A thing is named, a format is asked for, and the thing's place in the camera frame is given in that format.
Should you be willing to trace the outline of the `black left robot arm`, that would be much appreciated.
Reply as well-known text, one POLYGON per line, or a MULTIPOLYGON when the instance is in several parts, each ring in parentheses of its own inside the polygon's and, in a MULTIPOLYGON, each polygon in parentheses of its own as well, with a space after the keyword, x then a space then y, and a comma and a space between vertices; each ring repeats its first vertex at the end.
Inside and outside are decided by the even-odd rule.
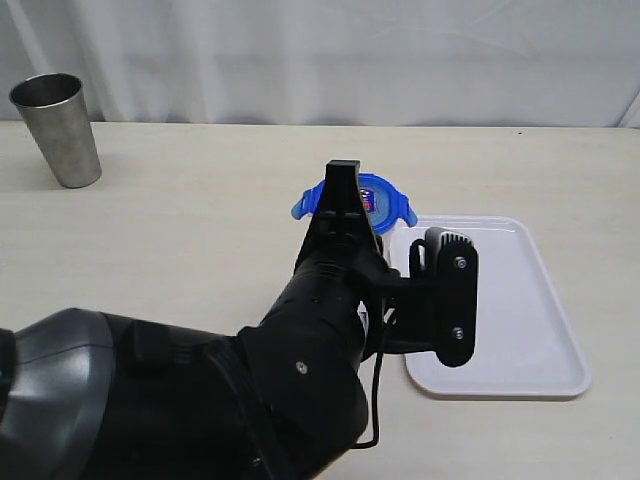
POLYGON ((359 164, 327 164, 294 274, 234 335, 66 309, 1 334, 5 479, 306 479, 369 421, 358 377, 382 260, 359 164))

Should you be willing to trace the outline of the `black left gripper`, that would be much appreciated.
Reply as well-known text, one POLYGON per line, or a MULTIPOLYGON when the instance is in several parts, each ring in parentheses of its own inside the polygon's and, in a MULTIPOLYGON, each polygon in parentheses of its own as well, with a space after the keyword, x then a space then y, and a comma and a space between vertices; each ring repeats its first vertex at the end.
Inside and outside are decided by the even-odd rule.
POLYGON ((255 327, 239 331, 250 370, 357 370, 381 337, 400 278, 381 251, 359 185, 359 160, 331 160, 293 276, 255 327))

